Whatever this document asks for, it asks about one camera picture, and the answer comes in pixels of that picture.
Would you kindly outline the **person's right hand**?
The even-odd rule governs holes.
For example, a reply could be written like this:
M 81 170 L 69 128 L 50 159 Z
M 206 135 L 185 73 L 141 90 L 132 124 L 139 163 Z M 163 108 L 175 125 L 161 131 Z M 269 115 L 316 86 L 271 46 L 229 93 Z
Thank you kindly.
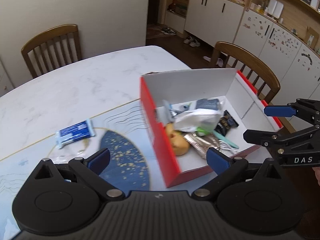
M 320 186 L 320 167 L 313 167 L 312 169 L 313 169 L 313 171 L 315 173 L 315 176 L 316 176 L 316 179 L 317 179 L 317 183 Z

